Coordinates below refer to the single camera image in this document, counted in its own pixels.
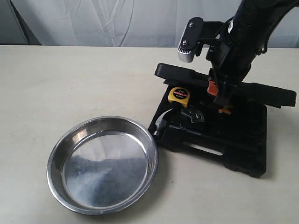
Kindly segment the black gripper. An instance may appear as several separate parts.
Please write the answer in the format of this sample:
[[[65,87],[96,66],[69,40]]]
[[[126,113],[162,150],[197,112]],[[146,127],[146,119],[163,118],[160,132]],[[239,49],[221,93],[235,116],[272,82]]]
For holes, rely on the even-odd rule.
[[[226,105],[251,68],[249,53],[229,36],[227,22],[204,21],[195,48],[196,56],[201,54],[204,45],[209,45],[206,60],[212,64],[207,93],[216,96],[216,104]]]

